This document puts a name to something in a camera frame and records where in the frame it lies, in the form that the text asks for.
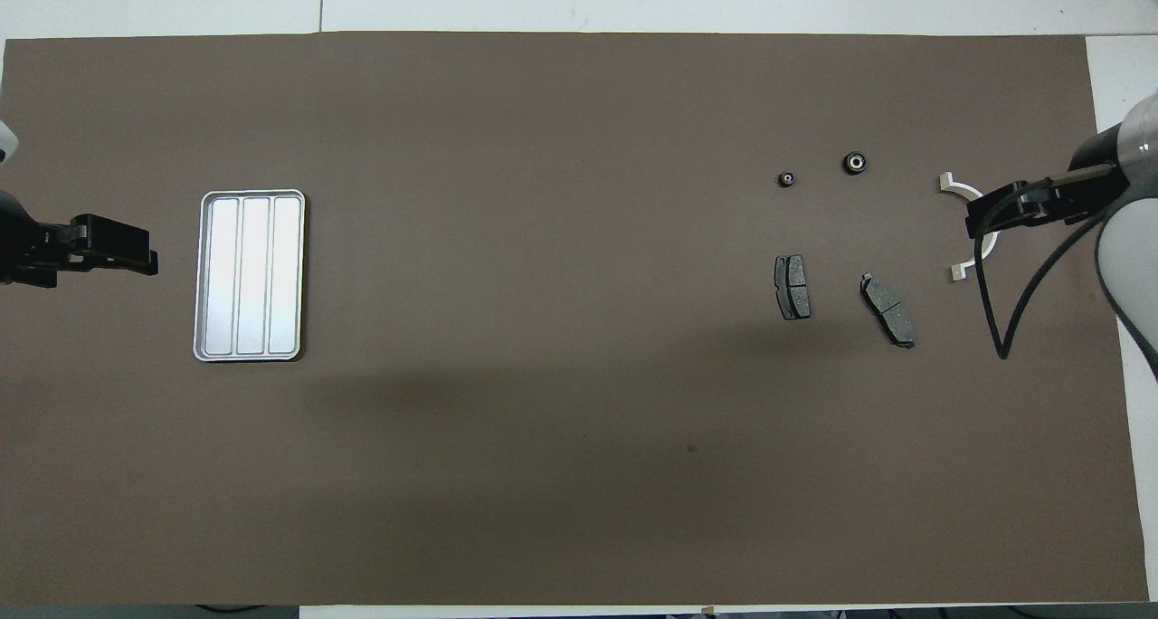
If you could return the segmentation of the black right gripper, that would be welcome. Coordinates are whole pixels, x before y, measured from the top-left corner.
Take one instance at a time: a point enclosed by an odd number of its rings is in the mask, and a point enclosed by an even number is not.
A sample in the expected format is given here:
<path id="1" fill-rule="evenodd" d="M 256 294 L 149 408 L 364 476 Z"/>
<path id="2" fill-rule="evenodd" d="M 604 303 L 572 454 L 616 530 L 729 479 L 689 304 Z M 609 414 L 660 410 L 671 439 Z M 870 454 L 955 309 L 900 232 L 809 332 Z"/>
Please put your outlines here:
<path id="1" fill-rule="evenodd" d="M 1027 211 L 1018 199 L 1029 190 L 1029 180 L 1014 180 L 984 196 L 984 201 L 968 202 L 963 219 L 968 238 L 1028 222 L 1080 222 L 1116 201 L 1129 182 L 1117 165 L 1091 165 L 1047 176 L 1033 185 L 1027 194 Z"/>

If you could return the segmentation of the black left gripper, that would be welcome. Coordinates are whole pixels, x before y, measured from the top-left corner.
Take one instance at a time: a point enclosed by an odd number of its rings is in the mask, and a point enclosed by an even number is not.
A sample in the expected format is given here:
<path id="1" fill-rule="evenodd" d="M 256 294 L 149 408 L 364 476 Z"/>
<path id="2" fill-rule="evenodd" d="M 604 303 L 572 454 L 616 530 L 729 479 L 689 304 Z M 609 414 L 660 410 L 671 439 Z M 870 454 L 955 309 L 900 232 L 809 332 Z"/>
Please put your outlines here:
<path id="1" fill-rule="evenodd" d="M 86 240 L 91 252 L 147 252 L 139 255 L 91 253 L 90 265 L 78 250 Z M 149 233 L 133 224 L 87 214 L 86 223 L 41 224 L 9 193 L 1 194 L 1 283 L 25 283 L 54 288 L 58 273 L 86 272 L 89 268 L 127 270 L 157 277 L 160 259 L 151 251 Z"/>

